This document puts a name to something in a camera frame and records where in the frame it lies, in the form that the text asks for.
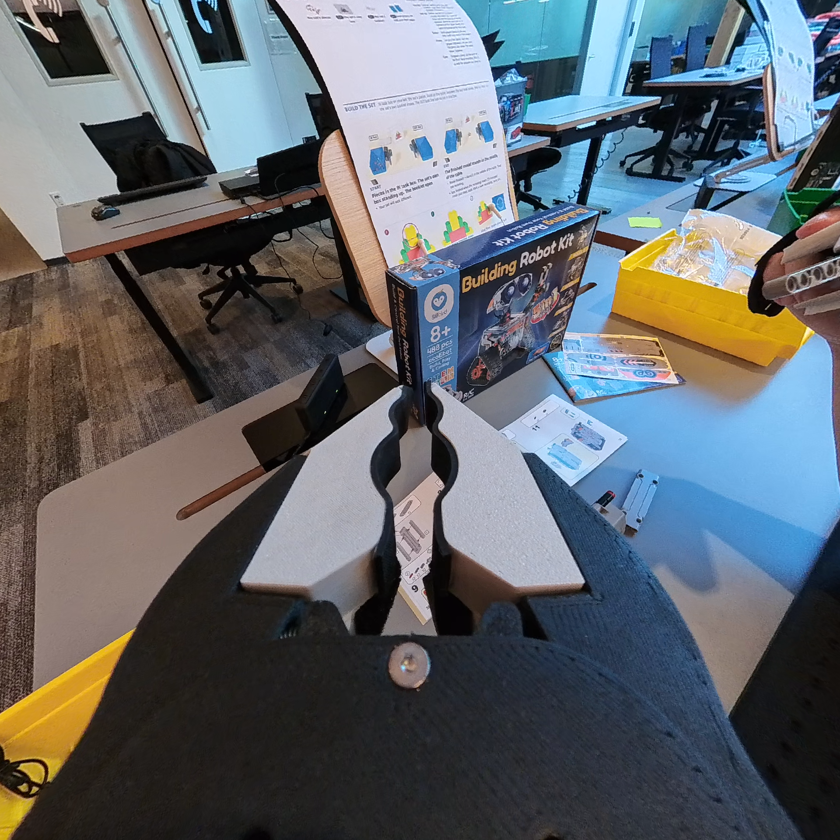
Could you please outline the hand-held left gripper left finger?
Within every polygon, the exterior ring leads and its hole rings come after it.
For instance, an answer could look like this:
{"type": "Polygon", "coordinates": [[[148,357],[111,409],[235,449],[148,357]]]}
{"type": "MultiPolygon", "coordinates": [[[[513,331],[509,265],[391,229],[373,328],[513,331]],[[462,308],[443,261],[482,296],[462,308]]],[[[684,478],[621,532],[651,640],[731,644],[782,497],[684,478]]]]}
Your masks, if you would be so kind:
{"type": "Polygon", "coordinates": [[[269,525],[241,585],[335,604],[357,634],[380,634],[396,558],[387,486],[401,467],[403,389],[390,390],[315,445],[269,525]]]}

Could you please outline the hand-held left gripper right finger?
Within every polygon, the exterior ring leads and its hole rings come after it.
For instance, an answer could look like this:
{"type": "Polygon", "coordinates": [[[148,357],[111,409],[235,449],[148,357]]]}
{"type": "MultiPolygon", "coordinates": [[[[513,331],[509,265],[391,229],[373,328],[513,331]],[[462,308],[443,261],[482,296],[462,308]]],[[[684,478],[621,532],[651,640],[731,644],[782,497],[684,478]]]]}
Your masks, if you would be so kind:
{"type": "Polygon", "coordinates": [[[585,579],[522,452],[428,384],[434,504],[428,600],[438,634],[470,634],[491,603],[579,592],[585,579]]]}

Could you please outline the black and grey brick assembly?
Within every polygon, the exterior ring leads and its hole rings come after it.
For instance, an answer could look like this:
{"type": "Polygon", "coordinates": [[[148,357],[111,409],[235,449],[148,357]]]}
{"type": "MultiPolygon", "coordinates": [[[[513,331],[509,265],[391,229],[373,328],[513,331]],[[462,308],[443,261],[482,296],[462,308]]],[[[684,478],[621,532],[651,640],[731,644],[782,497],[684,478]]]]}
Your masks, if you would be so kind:
{"type": "Polygon", "coordinates": [[[658,475],[640,469],[622,504],[617,504],[616,493],[608,490],[592,504],[592,508],[620,533],[624,534],[627,529],[637,532],[658,488],[658,479],[658,475]]]}

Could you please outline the brown-edged office desk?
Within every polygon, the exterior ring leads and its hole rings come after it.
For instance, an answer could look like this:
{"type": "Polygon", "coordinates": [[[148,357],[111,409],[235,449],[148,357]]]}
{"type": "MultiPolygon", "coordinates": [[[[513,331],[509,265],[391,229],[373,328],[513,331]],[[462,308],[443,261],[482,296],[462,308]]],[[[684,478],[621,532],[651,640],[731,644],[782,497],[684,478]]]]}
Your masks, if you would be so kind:
{"type": "Polygon", "coordinates": [[[670,152],[670,147],[677,135],[681,124],[684,110],[689,99],[707,92],[720,92],[726,88],[738,88],[750,82],[760,80],[764,69],[759,70],[737,70],[726,67],[701,68],[684,73],[678,73],[669,77],[647,80],[644,84],[646,91],[654,93],[675,94],[675,113],[670,118],[667,129],[654,147],[653,168],[650,173],[641,173],[638,176],[647,179],[659,179],[667,182],[683,182],[685,178],[677,175],[663,174],[665,163],[670,152]]]}
{"type": "Polygon", "coordinates": [[[577,203],[587,204],[602,141],[607,134],[635,125],[639,114],[656,108],[659,97],[570,95],[532,102],[523,130],[550,138],[555,148],[590,141],[577,203]]]}
{"type": "Polygon", "coordinates": [[[162,341],[181,369],[198,403],[213,398],[202,375],[177,342],[167,324],[145,296],[142,286],[119,258],[120,252],[190,234],[193,231],[227,224],[239,217],[274,212],[291,206],[280,215],[291,228],[330,218],[327,197],[320,184],[305,185],[295,192],[269,199],[250,197],[247,203],[228,198],[220,181],[242,175],[243,169],[212,174],[202,186],[124,204],[120,215],[103,221],[91,216],[97,201],[91,199],[57,208],[59,237],[64,256],[76,264],[104,257],[135,307],[162,341]]]}

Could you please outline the grey desk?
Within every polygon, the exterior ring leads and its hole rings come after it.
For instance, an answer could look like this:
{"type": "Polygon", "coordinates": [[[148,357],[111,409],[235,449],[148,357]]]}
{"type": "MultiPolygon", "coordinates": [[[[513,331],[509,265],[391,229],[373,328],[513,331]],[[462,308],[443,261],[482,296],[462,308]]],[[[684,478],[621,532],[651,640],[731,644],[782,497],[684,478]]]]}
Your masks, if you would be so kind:
{"type": "MultiPolygon", "coordinates": [[[[811,339],[756,366],[657,331],[686,383],[592,402],[627,436],[575,489],[619,496],[659,475],[631,538],[694,634],[727,711],[837,519],[831,358],[811,339]]],[[[38,507],[34,687],[129,631],[195,543],[260,479],[194,517],[183,504],[256,465],[241,427],[301,373],[49,493],[38,507]]]]}

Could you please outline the wooden document stand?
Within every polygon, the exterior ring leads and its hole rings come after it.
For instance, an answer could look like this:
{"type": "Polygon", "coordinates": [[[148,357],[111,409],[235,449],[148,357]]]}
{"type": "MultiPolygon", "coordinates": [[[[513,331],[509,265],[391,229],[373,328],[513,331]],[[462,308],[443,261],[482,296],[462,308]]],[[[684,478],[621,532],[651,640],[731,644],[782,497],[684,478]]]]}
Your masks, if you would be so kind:
{"type": "Polygon", "coordinates": [[[340,129],[322,142],[318,161],[321,184],[332,217],[349,253],[355,275],[373,317],[390,328],[391,310],[385,273],[387,264],[340,129]]]}
{"type": "Polygon", "coordinates": [[[779,127],[776,117],[776,102],[774,89],[774,72],[772,64],[769,64],[763,71],[763,108],[764,108],[764,130],[766,135],[767,155],[771,161],[780,161],[785,156],[806,148],[815,136],[814,128],[801,137],[794,138],[791,143],[783,145],[780,141],[779,127]]]}

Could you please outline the open instruction manual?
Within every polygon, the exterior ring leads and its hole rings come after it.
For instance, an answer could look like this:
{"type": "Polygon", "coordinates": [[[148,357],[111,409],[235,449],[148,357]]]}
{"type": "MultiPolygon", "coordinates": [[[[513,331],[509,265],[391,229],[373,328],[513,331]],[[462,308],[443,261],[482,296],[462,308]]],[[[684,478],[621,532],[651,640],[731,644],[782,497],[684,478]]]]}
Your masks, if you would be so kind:
{"type": "MultiPolygon", "coordinates": [[[[626,436],[556,395],[549,395],[494,434],[509,439],[523,453],[538,454],[569,485],[587,476],[627,441],[626,436]]],[[[422,575],[432,552],[434,501],[443,485],[441,479],[428,474],[395,505],[396,547],[402,565],[400,594],[422,626],[431,620],[422,575]]]]}

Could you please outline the printed instruction sheet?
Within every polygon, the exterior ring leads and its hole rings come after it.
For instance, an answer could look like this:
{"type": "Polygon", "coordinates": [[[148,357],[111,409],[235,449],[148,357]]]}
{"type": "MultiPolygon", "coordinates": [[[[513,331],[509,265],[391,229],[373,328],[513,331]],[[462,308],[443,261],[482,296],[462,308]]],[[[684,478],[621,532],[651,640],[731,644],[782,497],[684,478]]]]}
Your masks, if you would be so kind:
{"type": "Polygon", "coordinates": [[[514,220],[487,52],[456,2],[279,5],[332,100],[389,267],[514,220]]]}
{"type": "Polygon", "coordinates": [[[749,1],[767,40],[773,67],[774,123],[781,144],[813,130],[814,51],[806,18],[796,1],[749,1]]]}

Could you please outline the black plastic device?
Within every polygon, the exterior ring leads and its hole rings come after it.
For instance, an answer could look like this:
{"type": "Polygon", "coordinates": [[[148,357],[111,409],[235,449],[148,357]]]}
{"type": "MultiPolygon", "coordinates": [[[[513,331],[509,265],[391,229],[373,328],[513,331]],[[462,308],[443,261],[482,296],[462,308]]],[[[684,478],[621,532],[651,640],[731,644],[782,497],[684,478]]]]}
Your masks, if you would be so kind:
{"type": "Polygon", "coordinates": [[[329,353],[293,404],[304,431],[317,433],[343,407],[346,394],[339,357],[329,353]]]}

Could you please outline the clear plastic bags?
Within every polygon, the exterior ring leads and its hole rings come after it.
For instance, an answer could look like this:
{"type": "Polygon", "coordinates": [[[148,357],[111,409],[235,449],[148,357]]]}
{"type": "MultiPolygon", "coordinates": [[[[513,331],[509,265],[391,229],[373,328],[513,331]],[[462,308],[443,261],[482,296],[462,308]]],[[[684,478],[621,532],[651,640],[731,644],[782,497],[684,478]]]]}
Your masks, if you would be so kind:
{"type": "Polygon", "coordinates": [[[735,217],[693,208],[653,270],[746,295],[757,263],[779,239],[735,217]]]}

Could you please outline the blue booklet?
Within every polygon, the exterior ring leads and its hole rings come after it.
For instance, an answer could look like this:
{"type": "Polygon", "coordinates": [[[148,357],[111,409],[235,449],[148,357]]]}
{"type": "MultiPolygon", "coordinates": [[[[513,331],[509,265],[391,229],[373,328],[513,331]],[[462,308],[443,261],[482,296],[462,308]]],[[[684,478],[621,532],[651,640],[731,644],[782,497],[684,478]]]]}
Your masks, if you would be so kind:
{"type": "Polygon", "coordinates": [[[650,392],[672,385],[682,385],[686,381],[679,374],[675,375],[675,381],[673,382],[621,381],[570,374],[565,370],[562,352],[548,353],[542,358],[562,384],[573,403],[584,403],[603,397],[650,392]]]}

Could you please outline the black office chair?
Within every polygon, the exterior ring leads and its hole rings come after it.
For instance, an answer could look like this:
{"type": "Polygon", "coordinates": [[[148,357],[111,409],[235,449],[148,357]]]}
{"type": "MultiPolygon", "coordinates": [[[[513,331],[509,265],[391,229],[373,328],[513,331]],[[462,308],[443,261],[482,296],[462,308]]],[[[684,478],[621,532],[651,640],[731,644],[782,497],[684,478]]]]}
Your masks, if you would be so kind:
{"type": "MultiPolygon", "coordinates": [[[[706,55],[706,28],[704,26],[689,28],[688,46],[692,49],[696,47],[696,49],[694,54],[691,53],[690,49],[688,50],[688,64],[686,66],[689,69],[701,68],[706,55]]],[[[671,76],[672,47],[673,38],[670,35],[652,38],[649,57],[649,81],[671,76]]],[[[701,128],[701,123],[711,105],[706,96],[694,96],[687,93],[682,95],[682,99],[680,99],[680,94],[664,90],[655,93],[655,95],[660,96],[661,102],[656,109],[644,113],[639,125],[655,132],[661,132],[662,137],[655,145],[628,154],[620,160],[619,165],[625,168],[627,161],[633,159],[633,163],[625,169],[628,175],[667,182],[683,182],[684,177],[674,175],[675,157],[688,161],[684,166],[688,166],[689,169],[693,164],[690,162],[688,153],[672,151],[670,144],[683,131],[688,133],[693,144],[698,133],[704,130],[701,128]],[[652,171],[650,173],[636,172],[634,167],[647,159],[654,159],[652,171]],[[665,164],[668,166],[667,174],[664,174],[665,164]]]]}
{"type": "Polygon", "coordinates": [[[525,202],[536,211],[548,209],[538,196],[530,193],[532,178],[557,165],[561,158],[561,151],[550,145],[511,157],[511,172],[517,203],[525,202]]]}
{"type": "MultiPolygon", "coordinates": [[[[80,126],[115,175],[115,156],[120,148],[140,140],[167,140],[149,112],[130,119],[80,126]]],[[[141,275],[168,267],[194,269],[204,264],[205,273],[217,267],[221,281],[198,295],[201,306],[209,310],[205,322],[210,333],[219,332],[213,319],[236,292],[256,299],[269,311],[273,322],[279,322],[277,310],[256,288],[287,282],[297,295],[302,294],[303,288],[292,277],[261,276],[250,262],[252,256],[269,246],[279,230],[275,225],[278,220],[273,216],[240,218],[173,237],[167,243],[130,248],[125,253],[141,275]]]]}

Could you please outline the yellow storage bin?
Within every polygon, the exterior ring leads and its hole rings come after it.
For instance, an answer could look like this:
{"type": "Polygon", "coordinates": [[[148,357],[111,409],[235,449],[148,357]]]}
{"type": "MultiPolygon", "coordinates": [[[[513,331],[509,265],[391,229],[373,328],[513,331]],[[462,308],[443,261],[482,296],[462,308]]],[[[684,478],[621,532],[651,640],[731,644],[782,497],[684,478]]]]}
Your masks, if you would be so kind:
{"type": "Polygon", "coordinates": [[[1,744],[6,757],[41,759],[53,779],[86,730],[131,635],[127,632],[4,710],[1,744]]]}
{"type": "Polygon", "coordinates": [[[789,311],[756,315],[736,291],[655,270],[676,237],[669,230],[621,259],[613,313],[764,366],[791,359],[813,336],[789,311]]]}

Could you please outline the blue robot kit box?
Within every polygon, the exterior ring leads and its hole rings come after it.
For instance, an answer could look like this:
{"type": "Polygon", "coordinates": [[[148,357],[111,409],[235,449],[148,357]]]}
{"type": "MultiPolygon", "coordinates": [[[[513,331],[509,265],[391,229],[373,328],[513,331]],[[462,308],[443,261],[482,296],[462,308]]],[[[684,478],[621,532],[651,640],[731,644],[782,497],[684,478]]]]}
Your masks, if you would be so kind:
{"type": "Polygon", "coordinates": [[[461,402],[559,350],[599,219],[561,204],[386,272],[400,383],[461,402]]]}

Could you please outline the toy kit bucket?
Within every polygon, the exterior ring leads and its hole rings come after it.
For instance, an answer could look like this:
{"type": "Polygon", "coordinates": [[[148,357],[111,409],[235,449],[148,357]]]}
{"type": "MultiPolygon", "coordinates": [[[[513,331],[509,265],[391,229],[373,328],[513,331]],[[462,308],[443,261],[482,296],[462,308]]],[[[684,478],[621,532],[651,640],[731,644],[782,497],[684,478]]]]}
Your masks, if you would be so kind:
{"type": "Polygon", "coordinates": [[[505,70],[495,81],[500,121],[507,146],[518,141],[522,134],[527,83],[527,78],[515,66],[505,70]]]}

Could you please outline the black perforated pad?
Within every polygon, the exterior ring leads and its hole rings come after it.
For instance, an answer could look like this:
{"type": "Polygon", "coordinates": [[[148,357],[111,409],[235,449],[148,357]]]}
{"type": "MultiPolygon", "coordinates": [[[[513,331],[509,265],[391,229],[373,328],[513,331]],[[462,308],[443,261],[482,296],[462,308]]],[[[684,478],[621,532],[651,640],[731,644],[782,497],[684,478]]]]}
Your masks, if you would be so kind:
{"type": "Polygon", "coordinates": [[[805,838],[839,838],[839,527],[730,713],[805,838]]]}

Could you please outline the black laptop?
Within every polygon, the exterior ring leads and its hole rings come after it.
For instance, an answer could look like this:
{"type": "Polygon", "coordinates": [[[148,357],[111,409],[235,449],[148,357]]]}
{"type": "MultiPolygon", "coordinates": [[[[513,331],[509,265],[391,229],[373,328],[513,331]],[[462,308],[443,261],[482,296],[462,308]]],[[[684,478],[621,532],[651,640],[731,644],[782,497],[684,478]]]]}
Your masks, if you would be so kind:
{"type": "Polygon", "coordinates": [[[261,156],[255,175],[241,175],[219,183],[229,198],[260,196],[265,199],[289,194],[300,187],[320,183],[321,140],[312,140],[279,152],[261,156]]]}

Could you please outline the black keyboard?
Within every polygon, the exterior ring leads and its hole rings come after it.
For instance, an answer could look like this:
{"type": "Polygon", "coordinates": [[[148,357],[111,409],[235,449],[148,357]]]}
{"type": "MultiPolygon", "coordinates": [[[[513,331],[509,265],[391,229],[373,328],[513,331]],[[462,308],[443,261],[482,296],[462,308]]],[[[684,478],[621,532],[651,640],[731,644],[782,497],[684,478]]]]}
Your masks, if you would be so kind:
{"type": "Polygon", "coordinates": [[[206,182],[207,175],[197,175],[173,182],[149,185],[135,190],[100,196],[98,198],[98,202],[104,206],[116,207],[130,203],[137,203],[157,196],[166,196],[192,190],[199,186],[204,186],[206,182]]]}

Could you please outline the black jacket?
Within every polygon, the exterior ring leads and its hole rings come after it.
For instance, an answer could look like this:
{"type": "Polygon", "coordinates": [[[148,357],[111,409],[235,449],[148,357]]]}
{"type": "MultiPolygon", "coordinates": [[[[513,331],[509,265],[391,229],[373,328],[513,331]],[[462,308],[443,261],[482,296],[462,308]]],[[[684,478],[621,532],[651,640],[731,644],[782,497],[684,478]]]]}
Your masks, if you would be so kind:
{"type": "Polygon", "coordinates": [[[217,172],[202,152],[168,140],[129,143],[117,151],[114,165],[121,193],[217,172]]]}

